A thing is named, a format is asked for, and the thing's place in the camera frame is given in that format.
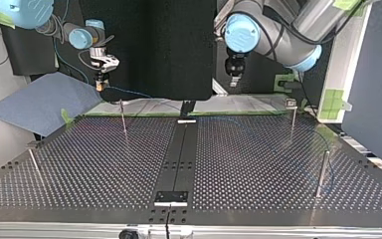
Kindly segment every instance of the blue wire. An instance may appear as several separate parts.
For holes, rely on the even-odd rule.
[[[76,70],[77,72],[79,72],[83,76],[83,78],[86,79],[87,84],[89,85],[90,82],[89,82],[88,76],[84,72],[82,72],[80,69],[78,69],[78,68],[74,67],[73,65],[69,64],[67,61],[64,60],[64,58],[61,57],[61,54],[58,52],[57,42],[56,41],[54,41],[54,48],[55,48],[55,53],[57,54],[57,56],[61,60],[61,62],[63,62],[65,65],[71,67],[72,69]]]
[[[117,88],[117,87],[106,87],[106,89],[115,89],[115,90],[118,90],[120,92],[124,92],[124,93],[128,93],[128,94],[133,94],[133,95],[137,95],[137,96],[141,96],[141,97],[146,97],[146,98],[149,98],[149,99],[154,99],[153,97],[151,97],[151,96],[149,96],[147,94],[144,94],[144,93],[133,92],[133,91]]]

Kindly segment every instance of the metal frame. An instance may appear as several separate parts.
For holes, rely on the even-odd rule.
[[[0,238],[117,238],[124,229],[148,238],[166,238],[164,226],[125,224],[0,223]],[[382,238],[382,228],[169,226],[172,236],[188,238]]]

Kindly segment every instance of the vertical post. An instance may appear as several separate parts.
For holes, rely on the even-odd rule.
[[[293,129],[295,127],[296,111],[297,111],[296,100],[295,99],[286,99],[285,107],[286,107],[287,110],[293,111],[293,115],[292,115],[292,128],[291,128],[291,131],[293,132]]]
[[[318,179],[317,191],[315,193],[315,197],[317,198],[321,196],[321,189],[323,187],[325,170],[327,169],[327,163],[328,163],[329,157],[330,157],[330,151],[326,150],[323,155],[323,162],[322,162],[322,166],[320,170],[320,176]]]
[[[33,160],[34,167],[38,171],[40,171],[40,167],[39,167],[39,164],[37,163],[36,155],[34,153],[34,150],[37,149],[40,145],[41,145],[40,141],[31,141],[31,142],[27,143],[27,149],[29,150],[30,157]]]

